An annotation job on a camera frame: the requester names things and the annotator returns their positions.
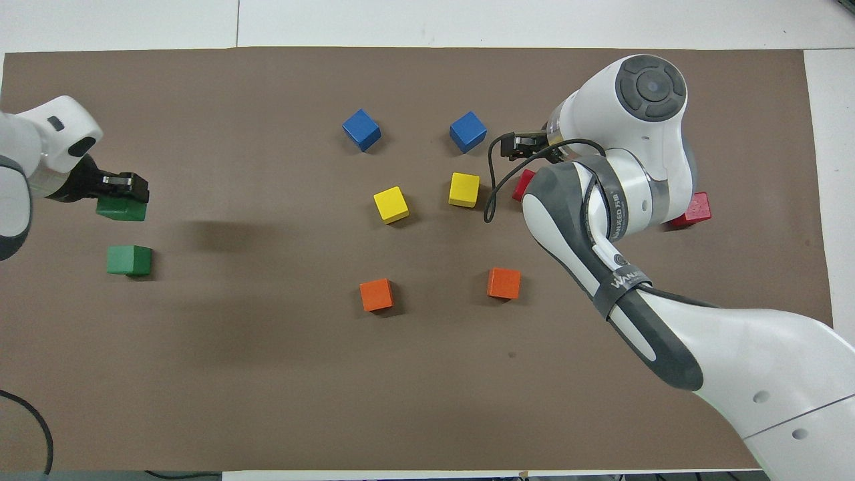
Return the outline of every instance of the red cube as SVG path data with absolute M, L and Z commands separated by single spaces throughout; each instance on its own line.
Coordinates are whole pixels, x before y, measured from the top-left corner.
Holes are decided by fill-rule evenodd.
M 710 212 L 710 201 L 706 197 L 706 192 L 698 192 L 692 196 L 692 201 L 689 202 L 689 207 L 682 216 L 668 222 L 671 227 L 688 227 L 690 225 L 712 219 Z
M 534 172 L 533 170 L 524 169 L 522 171 L 522 175 L 520 175 L 520 181 L 516 183 L 514 195 L 511 196 L 514 198 L 514 200 L 519 200 L 522 202 L 522 195 L 526 192 L 526 187 L 528 187 L 528 183 L 532 181 L 532 177 L 534 177 L 534 174 L 536 174 L 536 172 Z

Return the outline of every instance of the cable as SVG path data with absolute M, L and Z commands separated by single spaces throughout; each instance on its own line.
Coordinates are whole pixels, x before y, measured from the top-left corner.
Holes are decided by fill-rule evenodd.
M 53 436 L 50 435 L 50 428 L 48 427 L 47 421 L 44 420 L 42 414 L 36 409 L 32 404 L 20 398 L 12 393 L 7 391 L 0 390 L 0 397 L 4 397 L 10 401 L 14 401 L 20 405 L 22 405 L 27 411 L 32 414 L 32 416 L 38 422 L 38 425 L 42 428 L 42 432 L 44 433 L 44 442 L 47 444 L 48 449 L 48 459 L 44 463 L 44 475 L 50 474 L 50 469 L 53 467 Z
M 702 301 L 702 300 L 695 300 L 695 299 L 692 299 L 692 298 L 686 297 L 686 296 L 684 296 L 684 295 L 679 295 L 679 294 L 673 294 L 673 293 L 670 293 L 670 292 L 666 292 L 666 291 L 663 291 L 663 290 L 660 290 L 660 289 L 657 289 L 657 288 L 653 288 L 653 287 L 651 287 L 651 286 L 648 286 L 647 284 L 644 284 L 644 283 L 638 284 L 638 285 L 636 285 L 635 287 L 636 287 L 637 289 L 643 290 L 643 291 L 645 291 L 645 292 L 647 292 L 647 293 L 650 293 L 650 294 L 653 294 L 653 295 L 657 295 L 657 296 L 659 296 L 659 297 L 661 297 L 661 298 L 664 298 L 664 299 L 667 299 L 667 300 L 675 300 L 675 301 L 677 301 L 677 302 L 682 302 L 683 304 L 688 304 L 688 305 L 690 305 L 690 306 L 698 306 L 698 307 L 712 307 L 713 309 L 720 309 L 720 307 L 719 307 L 719 306 L 716 306 L 715 304 L 710 304 L 709 302 L 704 302 L 704 301 Z
M 155 478 L 160 478 L 160 479 L 194 479 L 194 478 L 207 478 L 209 476 L 212 476 L 214 478 L 220 477 L 220 473 L 218 473 L 218 472 L 191 472 L 190 474 L 176 474 L 174 476 L 169 475 L 169 474 L 161 474 L 159 472 L 153 472 L 153 471 L 146 471 L 145 473 L 150 474 L 151 476 L 154 476 Z
M 484 222 L 485 223 L 492 222 L 493 217 L 495 217 L 495 215 L 496 215 L 496 194 L 498 194 L 499 189 L 501 189 L 502 186 L 504 186 L 504 184 L 508 180 L 510 180 L 511 177 L 514 176 L 514 174 L 516 174 L 517 172 L 522 170 L 523 167 L 525 167 L 526 165 L 529 165 L 534 160 L 541 158 L 541 157 L 545 157 L 546 154 L 556 150 L 558 147 L 562 147 L 564 145 L 570 145 L 570 144 L 589 145 L 589 146 L 593 147 L 594 149 L 597 149 L 597 152 L 599 153 L 599 155 L 605 157 L 605 149 L 600 144 L 594 142 L 593 140 L 588 140 L 588 139 L 563 140 L 561 142 L 558 142 L 558 143 L 553 144 L 553 145 L 549 145 L 549 146 L 544 147 L 544 148 L 540 149 L 539 151 L 535 152 L 534 154 L 531 155 L 531 157 L 529 157 L 529 158 L 523 160 L 521 163 L 519 163 L 519 165 L 517 165 L 511 172 L 508 172 L 508 174 L 497 184 L 496 183 L 496 175 L 493 172 L 493 168 L 492 168 L 492 149 L 501 139 L 507 138 L 509 135 L 513 135 L 513 133 L 507 133 L 507 134 L 502 134 L 502 135 L 498 136 L 496 139 L 494 139 L 490 143 L 490 146 L 487 149 L 486 159 L 487 159 L 488 165 L 490 166 L 490 184 L 492 187 L 492 191 L 490 192 L 490 197 L 486 201 L 486 205 L 484 205 Z

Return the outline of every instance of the green block in gripper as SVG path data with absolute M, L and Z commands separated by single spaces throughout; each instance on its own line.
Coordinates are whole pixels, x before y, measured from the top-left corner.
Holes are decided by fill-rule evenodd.
M 107 273 L 148 276 L 151 273 L 151 249 L 141 246 L 107 247 Z
M 115 221 L 142 222 L 148 204 L 127 197 L 102 197 L 98 199 L 95 213 Z

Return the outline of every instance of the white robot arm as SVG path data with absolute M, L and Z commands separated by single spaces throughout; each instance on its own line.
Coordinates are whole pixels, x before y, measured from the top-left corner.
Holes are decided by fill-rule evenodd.
M 24 243 L 32 198 L 148 202 L 145 179 L 99 170 L 87 155 L 102 137 L 89 112 L 68 96 L 17 115 L 0 112 L 0 260 Z
M 814 319 L 658 291 L 612 244 L 688 207 L 695 174 L 681 136 L 686 100 L 671 63 L 628 56 L 556 108 L 545 140 L 509 135 L 503 155 L 523 157 L 536 145 L 543 148 L 528 161 L 553 162 L 526 189 L 525 222 L 639 358 L 718 410 L 770 478 L 851 477 L 855 349 Z

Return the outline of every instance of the white table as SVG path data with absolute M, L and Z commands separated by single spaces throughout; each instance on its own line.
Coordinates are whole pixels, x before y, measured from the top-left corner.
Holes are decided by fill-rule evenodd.
M 6 52 L 260 45 L 799 49 L 817 150 L 834 328 L 855 343 L 855 15 L 835 0 L 2 0 Z M 0 66 L 0 78 L 3 69 Z M 511 477 L 519 472 L 235 472 L 225 479 Z M 529 476 L 566 474 L 529 472 Z

